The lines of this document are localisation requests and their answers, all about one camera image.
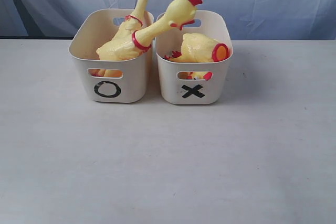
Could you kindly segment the detached rubber chicken head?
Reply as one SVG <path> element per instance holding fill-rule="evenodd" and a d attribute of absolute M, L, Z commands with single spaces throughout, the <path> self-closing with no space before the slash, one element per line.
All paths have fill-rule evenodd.
<path fill-rule="evenodd" d="M 197 71 L 197 72 L 188 72 L 187 80 L 210 80 L 212 78 L 213 73 L 210 71 Z"/>

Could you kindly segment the headless rubber chicken body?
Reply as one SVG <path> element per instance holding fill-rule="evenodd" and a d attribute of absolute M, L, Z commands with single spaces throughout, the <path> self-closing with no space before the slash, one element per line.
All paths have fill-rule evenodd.
<path fill-rule="evenodd" d="M 164 59 L 179 63 L 211 63 L 224 61 L 229 56 L 226 44 L 200 33 L 185 33 L 180 51 L 172 51 L 172 55 Z"/>

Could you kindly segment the whole rubber chicken front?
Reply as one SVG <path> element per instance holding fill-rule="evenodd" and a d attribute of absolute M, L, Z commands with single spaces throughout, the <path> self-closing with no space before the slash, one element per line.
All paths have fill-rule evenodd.
<path fill-rule="evenodd" d="M 150 26 L 134 31 L 122 38 L 113 39 L 96 50 L 102 61 L 126 61 L 137 58 L 152 47 L 152 40 L 173 28 L 195 23 L 196 6 L 202 0 L 173 0 L 164 15 Z"/>

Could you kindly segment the whole rubber chicken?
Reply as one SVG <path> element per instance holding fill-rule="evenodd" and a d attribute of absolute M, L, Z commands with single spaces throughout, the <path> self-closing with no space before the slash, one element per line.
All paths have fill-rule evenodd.
<path fill-rule="evenodd" d="M 96 50 L 102 61 L 126 61 L 137 58 L 149 47 L 134 44 L 135 32 L 143 28 L 148 0 L 137 0 L 135 9 L 124 18 L 114 37 Z"/>
<path fill-rule="evenodd" d="M 126 61 L 137 58 L 152 47 L 152 40 L 173 28 L 195 23 L 196 6 L 202 0 L 173 0 L 164 15 L 150 26 L 134 31 L 122 38 L 113 39 L 96 50 L 102 61 Z"/>

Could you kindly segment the cream bin with cross mark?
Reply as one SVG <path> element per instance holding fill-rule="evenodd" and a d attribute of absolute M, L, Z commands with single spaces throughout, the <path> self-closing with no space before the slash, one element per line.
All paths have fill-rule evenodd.
<path fill-rule="evenodd" d="M 184 33 L 201 33 L 224 43 L 229 56 L 233 46 L 223 17 L 209 10 L 198 10 L 195 19 L 199 27 L 176 28 L 155 38 L 158 72 L 162 97 L 171 104 L 211 104 L 221 96 L 230 59 L 212 63 L 175 63 L 164 59 L 173 51 L 180 51 Z M 210 72 L 209 80 L 183 79 L 182 72 Z"/>

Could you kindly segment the cream bin with circle mark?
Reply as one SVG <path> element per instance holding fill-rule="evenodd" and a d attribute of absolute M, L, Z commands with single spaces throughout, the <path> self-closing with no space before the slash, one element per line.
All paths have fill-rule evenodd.
<path fill-rule="evenodd" d="M 131 9 L 101 9 L 83 22 L 70 46 L 72 56 L 88 97 L 98 102 L 132 103 L 146 93 L 152 67 L 152 50 L 128 61 L 101 61 L 97 48 L 111 40 L 119 26 L 113 21 L 130 15 Z M 119 78 L 93 75 L 95 69 L 121 70 Z"/>

